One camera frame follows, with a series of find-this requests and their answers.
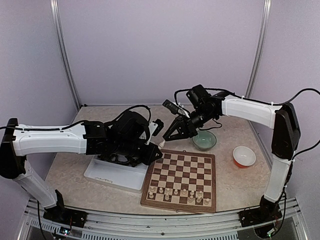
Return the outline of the wooden chess board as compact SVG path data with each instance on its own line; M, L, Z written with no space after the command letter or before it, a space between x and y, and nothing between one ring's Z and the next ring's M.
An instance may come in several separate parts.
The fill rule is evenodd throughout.
M208 153L162 149L162 158L152 163L144 178L140 204L144 207L165 209L196 214L216 212L216 161L215 155ZM171 189L170 199L165 200L165 189ZM188 197L193 190L194 202ZM202 201L196 204L198 191L203 191Z

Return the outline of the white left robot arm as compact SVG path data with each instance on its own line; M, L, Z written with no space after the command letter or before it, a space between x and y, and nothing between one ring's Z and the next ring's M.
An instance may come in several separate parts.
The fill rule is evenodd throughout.
M157 135L149 122L130 119L127 123L81 120L69 126L46 128L18 124L11 118L0 143L0 175L17 182L44 208L43 217L56 223L83 227L87 213L65 207L62 194L50 187L32 168L27 155L75 153L120 155L150 165L162 157L150 142Z

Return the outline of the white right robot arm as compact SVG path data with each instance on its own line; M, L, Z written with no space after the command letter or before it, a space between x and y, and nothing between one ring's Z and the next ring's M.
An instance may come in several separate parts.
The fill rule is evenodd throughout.
M242 227L284 217L280 213L279 201L290 180L294 154L301 137L294 106L291 103L263 103L236 96L220 88L212 95L209 88L201 85L186 89L185 93L194 111L188 112L178 103L165 100L163 106L176 115L176 118L164 133L163 139L169 142L192 138L206 122L218 120L221 116L245 119L272 129L273 162L266 190L258 208L242 210L238 215Z

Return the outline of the white plastic divided tray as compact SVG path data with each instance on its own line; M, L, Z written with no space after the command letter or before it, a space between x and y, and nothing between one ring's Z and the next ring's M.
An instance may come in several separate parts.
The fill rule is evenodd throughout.
M141 163L136 167L124 166L98 160L97 157L97 155L93 156L84 172L84 177L88 181L132 193L138 194L142 192L148 170L147 165ZM96 177L111 180L113 183L95 180Z

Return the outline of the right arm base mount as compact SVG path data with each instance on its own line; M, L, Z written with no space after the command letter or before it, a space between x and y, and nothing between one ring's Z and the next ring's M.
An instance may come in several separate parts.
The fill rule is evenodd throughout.
M253 225L259 225L262 223L274 221L276 219L281 219L283 217L280 207L277 206L275 210L270 213L267 211L262 211L260 207L257 208L245 208L238 213L241 226L249 227Z

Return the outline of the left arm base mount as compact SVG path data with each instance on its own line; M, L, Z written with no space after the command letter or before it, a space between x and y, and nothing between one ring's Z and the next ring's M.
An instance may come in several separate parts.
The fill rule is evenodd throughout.
M85 211L56 205L51 208L45 208L43 218L70 227L83 228L87 220L87 215L88 213Z

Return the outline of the white knight piece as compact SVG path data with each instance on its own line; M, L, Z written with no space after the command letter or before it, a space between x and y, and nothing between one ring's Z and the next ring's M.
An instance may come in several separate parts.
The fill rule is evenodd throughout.
M202 198L201 196L199 196L199 197L197 197L197 198L195 199L195 203L196 203L196 204L200 204L200 203L202 202L202 200L203 200L203 198Z

